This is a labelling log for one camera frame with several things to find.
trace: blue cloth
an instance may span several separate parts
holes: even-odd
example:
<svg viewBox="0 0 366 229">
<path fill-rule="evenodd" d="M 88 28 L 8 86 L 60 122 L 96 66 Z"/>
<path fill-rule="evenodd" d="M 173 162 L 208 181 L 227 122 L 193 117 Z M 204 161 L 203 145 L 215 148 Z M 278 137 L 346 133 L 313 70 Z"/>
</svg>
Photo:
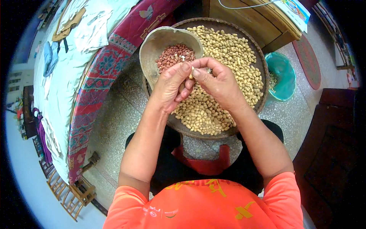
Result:
<svg viewBox="0 0 366 229">
<path fill-rule="evenodd" d="M 43 70 L 43 76 L 48 77 L 53 72 L 57 62 L 59 61 L 58 54 L 59 43 L 54 41 L 52 45 L 47 41 L 44 45 L 44 58 L 45 58 L 45 67 Z"/>
</svg>

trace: bamboo tray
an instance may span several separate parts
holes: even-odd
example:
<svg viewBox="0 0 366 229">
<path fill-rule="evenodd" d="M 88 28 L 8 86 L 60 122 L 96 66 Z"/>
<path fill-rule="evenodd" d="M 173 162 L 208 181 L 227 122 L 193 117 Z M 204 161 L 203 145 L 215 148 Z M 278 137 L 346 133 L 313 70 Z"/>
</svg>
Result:
<svg viewBox="0 0 366 229">
<path fill-rule="evenodd" d="M 259 45 L 246 31 L 242 30 L 241 28 L 237 27 L 236 25 L 234 25 L 232 23 L 229 23 L 229 22 L 226 22 L 223 20 L 219 20 L 219 19 L 191 18 L 191 19 L 187 19 L 187 20 L 178 22 L 178 23 L 174 24 L 172 27 L 177 28 L 177 29 L 186 29 L 187 27 L 192 28 L 194 26 L 197 27 L 199 25 L 204 25 L 205 27 L 213 28 L 214 30 L 223 29 L 225 31 L 225 33 L 231 33 L 231 34 L 236 33 L 239 38 L 245 37 L 245 39 L 248 39 L 248 45 L 255 52 L 255 55 L 257 57 L 257 62 L 255 64 L 253 64 L 253 66 L 258 68 L 260 70 L 260 72 L 262 73 L 262 81 L 264 84 L 263 89 L 261 90 L 261 92 L 263 92 L 263 97 L 261 97 L 261 99 L 258 101 L 258 103 L 254 106 L 254 111 L 257 114 L 259 114 L 264 107 L 264 104 L 265 104 L 267 96 L 268 96 L 268 89 L 269 89 L 268 67 L 267 67 L 267 63 L 264 58 L 263 52 L 262 52 L 261 48 L 259 47 Z M 149 98 L 150 94 L 151 94 L 151 88 L 145 77 L 143 77 L 143 88 L 145 89 L 147 98 Z M 181 120 L 178 120 L 175 118 L 175 114 L 169 115 L 167 124 L 168 124 L 168 126 L 175 129 L 176 131 L 178 131 L 181 134 L 187 135 L 189 137 L 204 139 L 204 140 L 222 139 L 222 138 L 233 136 L 239 132 L 237 127 L 231 127 L 227 131 L 223 131 L 223 132 L 221 132 L 221 134 L 218 134 L 216 136 L 214 136 L 214 135 L 212 136 L 209 134 L 201 135 L 201 133 L 199 133 L 199 132 L 190 131 L 190 129 L 188 129 L 185 125 L 183 125 L 181 123 Z"/>
</svg>

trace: left hand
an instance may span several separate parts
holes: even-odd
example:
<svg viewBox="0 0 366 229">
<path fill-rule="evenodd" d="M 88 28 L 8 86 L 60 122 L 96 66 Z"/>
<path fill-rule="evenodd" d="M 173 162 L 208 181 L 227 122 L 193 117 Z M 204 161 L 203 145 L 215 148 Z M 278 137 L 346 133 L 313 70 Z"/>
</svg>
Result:
<svg viewBox="0 0 366 229">
<path fill-rule="evenodd" d="M 188 62 L 177 63 L 163 71 L 155 84 L 150 100 L 165 114 L 170 114 L 178 104 L 185 100 L 193 90 L 194 79 L 189 75 L 192 65 Z M 185 81 L 185 87 L 178 92 L 179 86 Z"/>
</svg>

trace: fingernail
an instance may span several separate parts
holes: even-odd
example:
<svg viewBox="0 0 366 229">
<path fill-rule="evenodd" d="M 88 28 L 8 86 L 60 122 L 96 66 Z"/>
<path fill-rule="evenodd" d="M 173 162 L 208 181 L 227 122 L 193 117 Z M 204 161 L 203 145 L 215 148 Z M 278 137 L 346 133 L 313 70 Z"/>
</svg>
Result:
<svg viewBox="0 0 366 229">
<path fill-rule="evenodd" d="M 193 77 L 198 77 L 199 76 L 199 70 L 198 69 L 194 69 L 192 72 L 192 76 Z"/>
<path fill-rule="evenodd" d="M 183 71 L 188 71 L 190 68 L 191 68 L 190 64 L 183 63 L 183 66 L 182 66 Z"/>
</svg>

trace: white cloth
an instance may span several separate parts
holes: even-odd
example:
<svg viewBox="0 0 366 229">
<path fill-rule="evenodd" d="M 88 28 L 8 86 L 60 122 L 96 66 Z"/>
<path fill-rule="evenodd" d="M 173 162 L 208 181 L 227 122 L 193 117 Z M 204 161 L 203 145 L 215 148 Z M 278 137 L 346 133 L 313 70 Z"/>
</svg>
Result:
<svg viewBox="0 0 366 229">
<path fill-rule="evenodd" d="M 45 100 L 48 100 L 47 96 L 48 96 L 48 93 L 49 93 L 49 86 L 51 84 L 51 80 L 52 80 L 52 75 L 53 73 L 51 73 L 49 75 L 49 77 L 45 78 L 46 82 L 44 83 L 44 88 L 45 88 Z"/>
<path fill-rule="evenodd" d="M 57 34 L 60 34 L 61 31 L 67 25 L 69 20 L 72 20 L 73 17 L 85 6 L 88 0 L 72 0 L 70 4 L 67 6 L 64 15 L 61 18 L 59 29 L 57 30 Z"/>
<path fill-rule="evenodd" d="M 47 121 L 47 117 L 43 117 L 41 119 L 41 122 L 43 125 L 43 129 L 47 133 L 45 135 L 46 146 L 51 151 L 52 158 L 58 158 L 61 153 L 60 145 L 58 144 L 57 140 L 54 138 L 55 134 Z"/>
<path fill-rule="evenodd" d="M 86 12 L 74 34 L 76 49 L 83 54 L 108 45 L 107 20 L 112 15 L 112 7 L 107 2 L 95 4 L 90 0 Z"/>
</svg>

